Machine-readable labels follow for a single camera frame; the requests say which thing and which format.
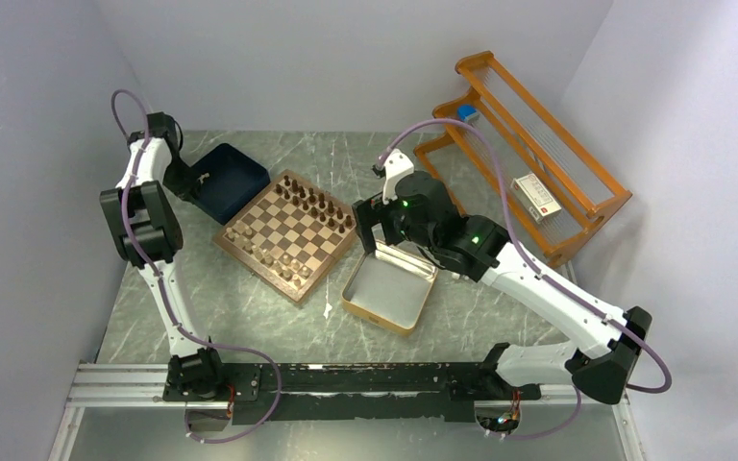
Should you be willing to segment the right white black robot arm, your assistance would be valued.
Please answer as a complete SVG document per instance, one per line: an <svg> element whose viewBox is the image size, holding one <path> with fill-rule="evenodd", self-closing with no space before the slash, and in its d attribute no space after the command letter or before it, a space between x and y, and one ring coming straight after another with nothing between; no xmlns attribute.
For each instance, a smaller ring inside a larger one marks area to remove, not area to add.
<svg viewBox="0 0 738 461"><path fill-rule="evenodd" d="M495 288L554 325L566 342L545 346L499 346L480 372L490 397L533 384L572 384L592 400L619 402L642 351L652 316L603 303L535 259L508 231L482 215L461 213L443 182L422 171L403 176L392 198L378 193L352 206L367 254L376 250L381 226L388 245L411 242L437 265Z"/></svg>

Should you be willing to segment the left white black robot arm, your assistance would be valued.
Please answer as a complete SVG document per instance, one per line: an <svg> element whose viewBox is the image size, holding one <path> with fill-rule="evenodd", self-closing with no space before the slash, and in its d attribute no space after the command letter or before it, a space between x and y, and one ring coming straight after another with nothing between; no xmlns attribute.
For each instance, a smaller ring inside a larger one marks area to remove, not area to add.
<svg viewBox="0 0 738 461"><path fill-rule="evenodd" d="M146 129L128 138L130 159L122 179L102 191L99 202L116 250L145 280L166 328L170 358L164 398L213 400L226 390L228 373L185 292L178 256L184 235L165 194L193 175L180 157L175 119L154 112L146 120Z"/></svg>

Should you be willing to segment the dark blue piece box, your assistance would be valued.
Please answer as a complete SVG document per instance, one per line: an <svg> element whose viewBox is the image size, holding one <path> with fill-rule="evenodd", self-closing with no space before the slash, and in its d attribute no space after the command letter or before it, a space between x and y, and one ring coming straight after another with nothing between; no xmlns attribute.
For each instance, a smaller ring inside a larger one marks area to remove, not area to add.
<svg viewBox="0 0 738 461"><path fill-rule="evenodd" d="M209 174L200 198L192 203L221 225L270 183L266 168L228 143L219 144L191 167L200 176Z"/></svg>

